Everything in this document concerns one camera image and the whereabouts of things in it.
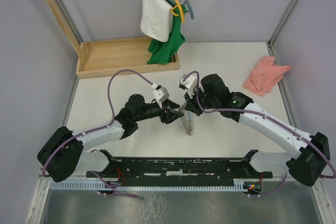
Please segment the key with red tag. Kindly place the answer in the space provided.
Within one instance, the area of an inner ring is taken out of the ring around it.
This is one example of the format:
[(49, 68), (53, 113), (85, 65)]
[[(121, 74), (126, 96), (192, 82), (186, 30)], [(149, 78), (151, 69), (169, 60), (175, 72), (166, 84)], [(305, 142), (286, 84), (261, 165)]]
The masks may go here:
[(172, 114), (180, 114), (180, 106), (170, 106), (169, 104), (167, 104), (165, 106), (165, 113), (167, 116), (172, 115)]

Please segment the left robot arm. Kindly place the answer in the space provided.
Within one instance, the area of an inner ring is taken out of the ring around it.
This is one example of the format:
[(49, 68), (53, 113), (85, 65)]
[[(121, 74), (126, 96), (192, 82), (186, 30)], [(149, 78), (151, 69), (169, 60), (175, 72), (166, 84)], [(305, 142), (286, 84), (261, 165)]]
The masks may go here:
[(179, 109), (180, 105), (170, 99), (146, 103), (142, 95), (134, 94), (108, 123), (82, 131), (71, 131), (62, 126), (37, 154), (43, 166), (42, 176), (57, 183), (81, 172), (100, 172), (110, 177), (116, 171), (115, 162), (109, 160), (104, 151), (90, 153), (89, 149), (129, 137), (139, 128), (139, 121), (159, 118), (163, 124), (170, 124), (183, 117)]

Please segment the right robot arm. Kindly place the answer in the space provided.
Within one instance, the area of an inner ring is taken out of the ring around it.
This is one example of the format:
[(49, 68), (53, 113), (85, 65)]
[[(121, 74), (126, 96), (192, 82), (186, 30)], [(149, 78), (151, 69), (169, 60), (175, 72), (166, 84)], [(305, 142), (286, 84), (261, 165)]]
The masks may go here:
[(179, 87), (186, 90), (187, 111), (197, 116), (220, 113), (256, 130), (283, 149), (282, 153), (250, 151), (247, 161), (241, 164), (246, 177), (263, 172), (290, 174), (299, 183), (313, 186), (318, 178), (324, 177), (326, 167), (335, 171), (324, 134), (312, 135), (275, 118), (247, 95), (231, 92), (219, 75), (209, 74), (201, 79), (197, 71), (192, 71), (180, 79)]

